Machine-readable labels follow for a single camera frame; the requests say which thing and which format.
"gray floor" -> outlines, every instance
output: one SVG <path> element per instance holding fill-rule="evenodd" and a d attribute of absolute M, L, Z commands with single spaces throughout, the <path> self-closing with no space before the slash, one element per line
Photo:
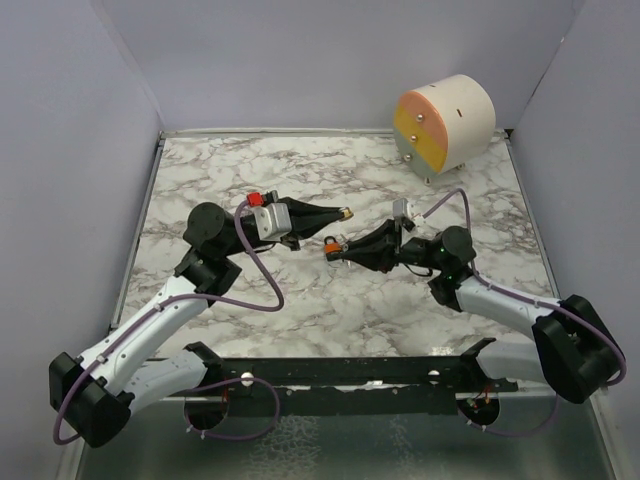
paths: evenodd
<path fill-rule="evenodd" d="M 550 408 L 548 397 L 504 399 L 496 425 L 524 429 Z M 86 448 L 78 480 L 613 478 L 587 406 L 563 404 L 550 429 L 524 439 L 482 434 L 455 416 L 413 414 L 286 417 L 260 440 L 225 443 L 187 434 L 181 412 L 182 402 L 161 402 L 111 443 Z M 260 428 L 256 422 L 226 429 L 249 433 Z"/>

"gray wall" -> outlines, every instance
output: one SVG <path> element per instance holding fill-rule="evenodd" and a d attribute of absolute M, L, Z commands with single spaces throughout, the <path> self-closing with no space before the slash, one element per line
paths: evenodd
<path fill-rule="evenodd" d="M 640 472 L 640 3 L 587 0 L 514 134 L 560 291 L 592 299 L 629 377 L 611 395 Z"/>
<path fill-rule="evenodd" d="M 47 367 L 106 331 L 157 115 L 86 0 L 0 14 L 0 478 L 52 478 Z"/>
<path fill-rule="evenodd" d="M 168 129 L 388 128 L 406 90 L 478 80 L 513 127 L 582 1 L 96 0 Z"/>

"robotic arm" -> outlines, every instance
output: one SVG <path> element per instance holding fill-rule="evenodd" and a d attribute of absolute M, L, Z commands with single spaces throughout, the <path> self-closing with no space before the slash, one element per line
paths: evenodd
<path fill-rule="evenodd" d="M 241 217 L 249 206 L 252 215 Z M 188 345 L 173 358 L 144 363 L 187 321 L 216 301 L 264 311 L 280 310 L 282 293 L 257 259 L 254 248 L 282 244 L 300 249 L 300 241 L 325 226 L 349 219 L 348 208 L 319 207 L 276 192 L 250 194 L 235 218 L 222 207 L 202 203 L 190 213 L 184 240 L 191 246 L 174 275 L 124 326 L 72 358 L 60 354 L 49 366 L 51 406 L 89 445 L 113 438 L 130 416 L 173 393 L 197 387 L 219 359 L 202 344 Z M 229 256 L 247 250 L 276 290 L 274 307 L 223 298 L 241 272 Z M 76 439 L 60 439 L 65 444 Z"/>
<path fill-rule="evenodd" d="M 327 237 L 327 260 L 350 260 L 383 273 L 400 264 L 429 269 L 421 276 L 436 270 L 439 274 L 427 284 L 439 304 L 485 316 L 533 341 L 493 342 L 483 348 L 477 361 L 488 378 L 546 382 L 572 403 L 582 403 L 597 389 L 622 379 L 624 356 L 585 298 L 540 298 L 494 284 L 475 269 L 468 228 L 451 226 L 432 239 L 411 238 L 402 244 L 403 230 L 415 227 L 406 199 L 394 202 L 393 217 L 343 245 Z"/>

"white cylinder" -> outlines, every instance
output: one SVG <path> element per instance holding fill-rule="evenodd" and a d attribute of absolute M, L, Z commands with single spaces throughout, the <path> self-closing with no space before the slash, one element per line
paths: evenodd
<path fill-rule="evenodd" d="M 394 134 L 414 171 L 431 178 L 480 155 L 495 124 L 493 103 L 482 86 L 454 75 L 402 95 Z"/>

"yellow panel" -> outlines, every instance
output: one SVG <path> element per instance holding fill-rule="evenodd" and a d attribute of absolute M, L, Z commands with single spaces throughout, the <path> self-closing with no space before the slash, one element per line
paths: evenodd
<path fill-rule="evenodd" d="M 411 143 L 422 159 L 429 164 L 433 170 L 439 172 L 447 159 L 447 151 L 443 150 L 434 140 L 416 123 L 409 113 L 400 105 L 396 108 L 393 119 L 393 126 L 400 134 Z M 417 140 L 411 142 L 411 136 L 415 135 Z"/>

